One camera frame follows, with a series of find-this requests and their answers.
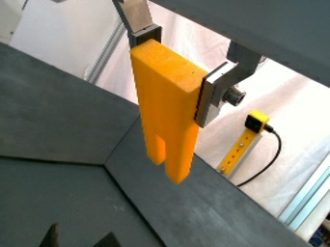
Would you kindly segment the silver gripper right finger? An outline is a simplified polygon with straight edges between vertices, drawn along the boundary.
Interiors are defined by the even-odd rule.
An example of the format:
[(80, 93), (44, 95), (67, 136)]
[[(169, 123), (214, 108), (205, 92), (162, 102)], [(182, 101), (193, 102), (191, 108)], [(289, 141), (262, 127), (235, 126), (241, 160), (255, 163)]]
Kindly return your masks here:
[(202, 79), (202, 88), (195, 113), (195, 122), (206, 127), (217, 118), (225, 103), (238, 106), (245, 92), (237, 84), (249, 78), (262, 63), (263, 56), (230, 42), (226, 62)]

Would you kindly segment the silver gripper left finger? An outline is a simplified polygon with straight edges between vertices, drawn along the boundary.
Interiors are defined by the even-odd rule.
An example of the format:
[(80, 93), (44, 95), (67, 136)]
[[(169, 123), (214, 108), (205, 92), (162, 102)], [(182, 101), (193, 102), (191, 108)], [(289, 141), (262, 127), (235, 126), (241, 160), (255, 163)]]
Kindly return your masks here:
[(147, 0), (113, 0), (129, 30), (129, 45), (137, 47), (149, 40), (162, 41), (163, 28), (154, 23)]

